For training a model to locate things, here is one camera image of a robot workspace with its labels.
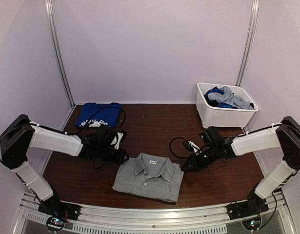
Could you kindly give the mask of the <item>blue t-shirt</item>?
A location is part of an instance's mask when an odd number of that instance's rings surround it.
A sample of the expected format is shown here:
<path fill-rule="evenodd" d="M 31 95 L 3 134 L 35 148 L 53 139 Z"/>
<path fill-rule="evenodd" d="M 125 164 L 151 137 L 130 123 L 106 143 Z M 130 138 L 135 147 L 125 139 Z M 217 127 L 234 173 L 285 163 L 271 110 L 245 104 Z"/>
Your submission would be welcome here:
<path fill-rule="evenodd" d="M 106 125 L 116 127 L 121 105 L 116 102 L 110 104 L 86 103 L 78 119 L 77 127 L 100 127 Z"/>

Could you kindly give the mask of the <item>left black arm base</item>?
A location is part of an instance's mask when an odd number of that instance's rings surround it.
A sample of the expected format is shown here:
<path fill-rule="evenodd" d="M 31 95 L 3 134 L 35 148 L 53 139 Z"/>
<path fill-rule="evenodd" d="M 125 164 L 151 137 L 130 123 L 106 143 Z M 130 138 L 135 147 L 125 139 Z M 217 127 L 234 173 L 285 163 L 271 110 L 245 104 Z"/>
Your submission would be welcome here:
<path fill-rule="evenodd" d="M 62 202 L 58 193 L 53 189 L 53 196 L 46 201 L 41 201 L 38 211 L 64 220 L 78 220 L 80 205 Z"/>

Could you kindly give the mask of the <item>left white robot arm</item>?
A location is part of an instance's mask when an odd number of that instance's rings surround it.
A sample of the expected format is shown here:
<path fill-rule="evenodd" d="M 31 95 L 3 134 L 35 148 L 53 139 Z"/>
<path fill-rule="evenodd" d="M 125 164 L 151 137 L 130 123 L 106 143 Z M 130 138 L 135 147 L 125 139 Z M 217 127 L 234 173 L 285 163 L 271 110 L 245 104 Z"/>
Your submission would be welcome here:
<path fill-rule="evenodd" d="M 120 147 L 127 133 L 102 125 L 86 136 L 55 130 L 20 114 L 0 136 L 0 161 L 16 174 L 41 200 L 52 216 L 64 211 L 61 202 L 55 199 L 55 190 L 41 175 L 28 156 L 33 149 L 58 152 L 81 159 L 101 159 L 123 164 L 129 159 L 125 149 Z"/>

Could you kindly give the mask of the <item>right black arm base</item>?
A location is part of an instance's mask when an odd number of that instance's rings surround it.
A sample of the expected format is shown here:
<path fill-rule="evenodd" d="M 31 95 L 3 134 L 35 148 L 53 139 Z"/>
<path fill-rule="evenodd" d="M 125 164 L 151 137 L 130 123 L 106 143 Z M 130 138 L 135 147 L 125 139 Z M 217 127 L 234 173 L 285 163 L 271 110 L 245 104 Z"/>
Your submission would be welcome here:
<path fill-rule="evenodd" d="M 253 189 L 245 201 L 232 201 L 226 206 L 230 220 L 259 215 L 269 210 L 266 199 L 259 197 Z"/>

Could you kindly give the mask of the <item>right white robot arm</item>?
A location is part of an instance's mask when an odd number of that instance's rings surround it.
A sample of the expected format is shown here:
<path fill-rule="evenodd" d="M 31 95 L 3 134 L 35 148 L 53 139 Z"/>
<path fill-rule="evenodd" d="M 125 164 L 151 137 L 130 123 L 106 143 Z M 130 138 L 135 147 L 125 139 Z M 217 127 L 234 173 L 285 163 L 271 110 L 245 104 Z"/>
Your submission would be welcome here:
<path fill-rule="evenodd" d="M 254 215 L 262 208 L 262 200 L 284 185 L 300 170 L 300 125 L 291 116 L 279 123 L 237 136 L 222 136 L 216 127 L 211 126 L 200 134 L 204 146 L 200 149 L 194 143 L 185 146 L 191 155 L 182 165 L 182 171 L 206 169 L 219 159 L 230 159 L 249 153 L 281 153 L 279 162 L 249 194 L 244 204 L 247 215 Z"/>

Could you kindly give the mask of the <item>grey garment pile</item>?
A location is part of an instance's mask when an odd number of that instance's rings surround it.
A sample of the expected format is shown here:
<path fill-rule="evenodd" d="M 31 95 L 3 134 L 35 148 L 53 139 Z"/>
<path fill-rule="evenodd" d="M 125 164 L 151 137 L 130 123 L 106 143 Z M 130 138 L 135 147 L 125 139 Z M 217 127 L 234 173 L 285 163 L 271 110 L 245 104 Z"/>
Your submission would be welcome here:
<path fill-rule="evenodd" d="M 183 175 L 180 165 L 169 158 L 140 153 L 119 167 L 112 189 L 176 203 Z"/>

